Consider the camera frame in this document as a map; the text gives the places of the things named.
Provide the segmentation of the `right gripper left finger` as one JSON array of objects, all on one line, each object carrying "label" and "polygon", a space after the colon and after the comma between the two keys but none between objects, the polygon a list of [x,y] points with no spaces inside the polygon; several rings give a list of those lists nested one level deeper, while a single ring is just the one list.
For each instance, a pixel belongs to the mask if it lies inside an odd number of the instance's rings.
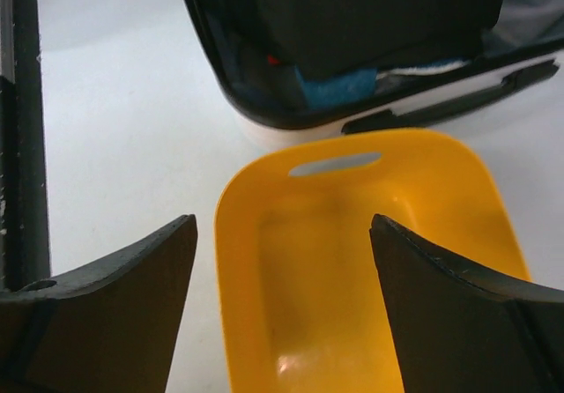
[{"label": "right gripper left finger", "polygon": [[196,218],[183,215],[72,271],[2,292],[2,391],[164,391],[196,249]]}]

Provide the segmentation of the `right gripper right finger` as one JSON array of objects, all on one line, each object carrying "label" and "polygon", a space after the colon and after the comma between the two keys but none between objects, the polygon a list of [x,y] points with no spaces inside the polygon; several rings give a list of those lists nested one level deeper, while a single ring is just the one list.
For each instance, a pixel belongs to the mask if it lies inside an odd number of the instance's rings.
[{"label": "right gripper right finger", "polygon": [[563,292],[376,214],[373,259],[407,392],[561,392]]}]

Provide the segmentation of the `space print kids suitcase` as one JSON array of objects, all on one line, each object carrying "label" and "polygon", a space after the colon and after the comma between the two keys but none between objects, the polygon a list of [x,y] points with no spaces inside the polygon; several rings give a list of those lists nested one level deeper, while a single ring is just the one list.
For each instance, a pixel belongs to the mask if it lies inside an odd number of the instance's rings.
[{"label": "space print kids suitcase", "polygon": [[552,78],[563,50],[563,0],[183,1],[274,148],[457,118]]}]

